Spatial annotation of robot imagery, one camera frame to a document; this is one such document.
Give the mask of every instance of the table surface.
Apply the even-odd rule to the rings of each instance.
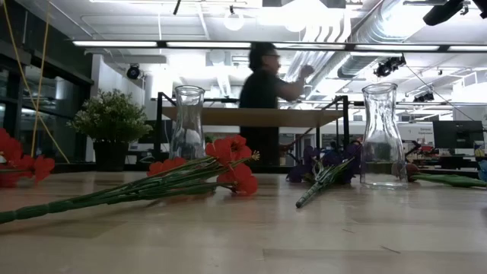
[[[143,177],[54,174],[1,189],[0,210],[50,202]],[[258,175],[253,197],[102,205],[0,225],[5,274],[485,273],[485,190],[415,183],[331,189],[303,209],[304,185]]]
[[[163,107],[162,113],[176,120],[176,107]],[[202,124],[205,126],[324,126],[343,116],[341,110],[277,110],[205,107]]]

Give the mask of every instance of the glass vase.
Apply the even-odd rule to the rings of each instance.
[[[406,188],[406,159],[395,120],[397,85],[371,84],[364,89],[367,112],[360,183],[377,188]]]
[[[174,88],[177,101],[176,126],[170,142],[170,158],[194,160],[205,157],[205,136],[201,124],[205,90],[194,86]]]

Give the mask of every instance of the yellow cable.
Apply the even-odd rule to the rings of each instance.
[[[14,33],[12,31],[12,26],[11,26],[11,23],[10,23],[10,17],[8,16],[8,9],[7,9],[7,2],[4,1],[3,2],[3,10],[5,12],[5,19],[7,20],[7,26],[8,26],[8,32],[10,34],[10,39],[12,41],[12,46],[14,47],[14,51],[15,51],[15,57],[17,58],[17,64],[18,64],[18,68],[21,70],[21,76],[22,76],[22,80],[24,80],[24,84],[25,84],[25,87],[27,89],[27,91],[29,92],[29,97],[30,97],[30,102],[32,102],[33,104],[33,107],[35,108],[36,110],[36,113],[39,111],[39,108],[37,107],[37,105],[35,104],[33,98],[32,98],[32,92],[30,91],[30,88],[29,88],[29,84],[27,83],[27,79],[25,78],[25,74],[24,74],[24,70],[22,69],[22,64],[21,64],[21,59],[18,55],[18,51],[17,51],[17,45],[15,44],[15,39],[14,39]],[[51,140],[53,141],[54,145],[56,146],[56,148],[58,149],[59,153],[61,153],[61,155],[64,157],[64,159],[66,160],[66,162],[69,164],[69,160],[68,158],[66,157],[66,155],[64,154],[64,152],[62,152],[61,148],[59,147],[58,143],[56,142],[56,140],[54,139],[53,135],[51,134],[51,132],[49,131],[49,129],[47,128],[46,124],[44,123],[44,120],[41,116],[39,116],[39,121],[43,124],[44,126],[44,129],[46,130],[47,132],[47,135],[49,135],[49,137],[51,138]]]
[[[39,119],[39,101],[40,92],[43,86],[43,74],[44,74],[44,61],[46,59],[46,48],[47,48],[47,34],[49,33],[49,12],[51,9],[51,4],[47,2],[47,12],[46,12],[46,31],[44,32],[44,45],[43,45],[43,58],[40,62],[40,77],[39,77],[39,87],[37,88],[37,102],[36,102],[36,121],[33,124],[33,134],[32,134],[32,146],[30,147],[30,156],[33,158],[33,152],[36,145],[36,132],[37,132],[37,120]]]

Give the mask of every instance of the plant pot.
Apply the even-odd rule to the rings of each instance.
[[[129,144],[122,142],[93,143],[97,171],[123,171]]]

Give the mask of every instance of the man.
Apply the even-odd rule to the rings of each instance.
[[[253,43],[249,60],[253,73],[240,93],[240,108],[277,108],[278,97],[296,100],[303,94],[304,80],[314,72],[305,65],[296,82],[279,79],[279,55],[271,43]],[[260,152],[260,164],[279,165],[279,128],[241,127],[240,135],[247,139],[250,149]]]

